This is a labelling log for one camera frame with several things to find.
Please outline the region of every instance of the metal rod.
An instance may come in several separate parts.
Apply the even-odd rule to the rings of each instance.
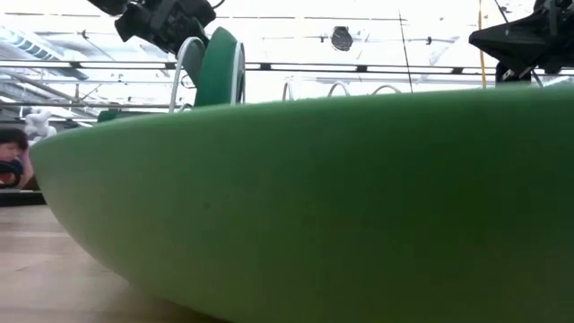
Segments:
[[[403,28],[403,16],[401,11],[398,11],[398,23],[401,25],[401,37],[403,40],[403,51],[404,51],[404,62],[406,63],[406,72],[409,75],[409,85],[411,87],[411,93],[413,93],[413,78],[411,77],[411,64],[409,63],[409,55],[406,50],[406,40],[404,39],[404,28]]]
[[[329,63],[272,63],[272,62],[247,62],[247,70],[249,71],[275,71],[278,66],[292,66],[291,70],[299,71],[294,68],[295,66],[324,66],[324,67],[348,67],[354,68],[357,66],[366,68],[406,68],[406,65],[361,65],[361,64],[329,64]],[[39,60],[18,60],[18,59],[2,59],[0,60],[1,67],[20,67],[20,68],[74,68],[74,69],[126,69],[126,70],[175,70],[176,62],[135,62],[135,61],[39,61]],[[439,65],[411,65],[411,68],[424,68],[424,69],[479,69],[480,66],[439,66]],[[494,66],[487,66],[487,69],[494,69]],[[566,67],[563,70],[574,70],[574,67]]]
[[[102,85],[103,85],[103,84],[100,84],[100,85],[96,86],[95,89],[89,91],[88,94],[86,94],[86,95],[84,95],[84,96],[82,97],[82,100],[86,100],[86,99],[90,96],[90,94],[96,92]],[[76,89],[78,89],[78,91],[80,91],[80,87],[79,87],[80,84],[76,84],[75,86],[76,86]]]
[[[96,118],[50,118],[48,119],[49,122],[98,122]],[[3,124],[23,124],[26,122],[26,118],[14,118],[14,119],[5,119],[0,118],[0,122]]]
[[[451,74],[437,74],[437,75],[446,75],[446,76],[450,76]],[[480,76],[478,73],[473,73],[473,74],[462,74],[465,76]],[[315,81],[315,80],[321,80],[323,78],[321,77],[301,77],[301,80],[303,81]],[[358,82],[359,80],[356,77],[353,77],[352,75],[350,75],[349,77],[336,77],[335,80],[345,80],[346,82]],[[361,81],[363,83],[369,82],[369,83],[408,83],[407,79],[393,79],[393,78],[385,78],[385,77],[377,77],[377,78],[363,78],[361,79]],[[14,80],[14,79],[3,79],[0,77],[0,84],[3,83],[21,83],[18,80]],[[117,81],[106,81],[106,80],[92,80],[92,81],[80,81],[80,80],[45,80],[44,84],[104,84],[104,85],[113,85],[113,84],[122,84],[122,85],[130,85],[130,84],[150,84],[150,85],[166,85],[166,84],[171,84],[171,82],[168,81],[123,81],[122,83],[119,83]],[[473,81],[473,80],[447,80],[447,79],[428,79],[428,78],[424,78],[423,83],[425,84],[452,84],[452,83],[456,83],[456,84],[465,84],[465,85],[480,85],[480,80],[479,81]],[[186,86],[191,86],[192,83],[184,83]]]
[[[35,13],[18,12],[18,11],[12,11],[12,12],[5,13],[5,14],[11,15],[11,16],[36,16]],[[55,12],[46,11],[46,14],[60,14],[60,13],[58,11],[55,11]],[[67,14],[66,16],[74,17],[74,18],[83,18],[83,19],[99,19],[102,17],[102,15],[84,15],[84,14]],[[389,16],[387,18],[384,18],[384,17],[362,18],[362,17],[345,17],[345,16],[343,16],[343,17],[341,17],[341,16],[303,16],[303,17],[298,17],[298,16],[282,16],[282,15],[276,15],[276,16],[261,16],[261,15],[219,16],[218,15],[217,19],[259,20],[259,21],[261,21],[261,20],[285,20],[285,21],[289,21],[289,20],[295,20],[295,19],[335,20],[335,21],[348,20],[348,21],[358,21],[358,22],[395,22],[396,21],[396,17],[392,17],[392,16]]]
[[[0,102],[0,107],[54,107],[54,108],[84,108],[80,103],[47,103],[47,102]],[[108,104],[90,103],[90,108],[105,109],[167,109],[169,104]]]
[[[98,47],[98,45],[92,43],[90,41],[90,38],[88,37],[88,31],[87,30],[83,30],[82,33],[82,38],[84,38],[88,43],[90,43],[90,45],[92,45],[94,48],[96,48],[101,54],[103,54],[105,57],[111,59],[111,60],[115,60],[114,57],[111,57],[108,53],[106,53],[103,49],[101,49],[100,47]]]
[[[41,79],[39,77],[29,77],[31,80],[36,82],[40,82],[42,84],[93,84],[93,85],[114,85],[114,84],[152,84],[152,85],[166,85],[172,84],[172,81],[141,81],[141,80],[123,80],[119,82],[118,80],[64,80],[64,79]],[[3,78],[0,76],[0,83],[22,83],[21,81],[14,80],[13,78]],[[183,82],[183,84],[187,87],[187,89],[195,89],[195,86],[191,82]]]
[[[316,66],[317,68],[298,68],[298,66]],[[18,66],[20,68],[39,68],[39,67],[30,67],[30,65],[22,65]],[[303,72],[303,73],[338,73],[338,74],[407,74],[406,71],[396,71],[393,68],[406,68],[403,65],[323,65],[323,64],[276,64],[273,63],[272,65],[267,65],[265,68],[258,67],[258,68],[247,68],[247,71],[258,71],[258,72],[285,72],[285,73],[293,73],[293,72]],[[134,70],[146,70],[151,68],[132,68]],[[467,73],[464,72],[465,69],[475,70],[476,72]],[[471,75],[476,76],[480,75],[478,70],[480,67],[477,66],[470,66],[470,67],[456,67],[456,66],[411,66],[411,74],[418,74],[418,75],[446,75],[446,76],[460,76],[460,75]],[[486,67],[487,70],[493,70],[493,67]],[[574,76],[574,69],[573,68],[563,68],[561,75],[570,75]],[[486,73],[486,75],[494,76],[495,73]],[[536,74],[537,76],[555,76],[555,74]]]

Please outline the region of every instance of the green disc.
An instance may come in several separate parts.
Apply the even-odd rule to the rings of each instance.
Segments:
[[[205,51],[194,107],[239,102],[238,74],[244,70],[243,46],[227,30],[218,28]]]
[[[574,321],[569,89],[214,107],[35,145],[132,284],[237,323]]]

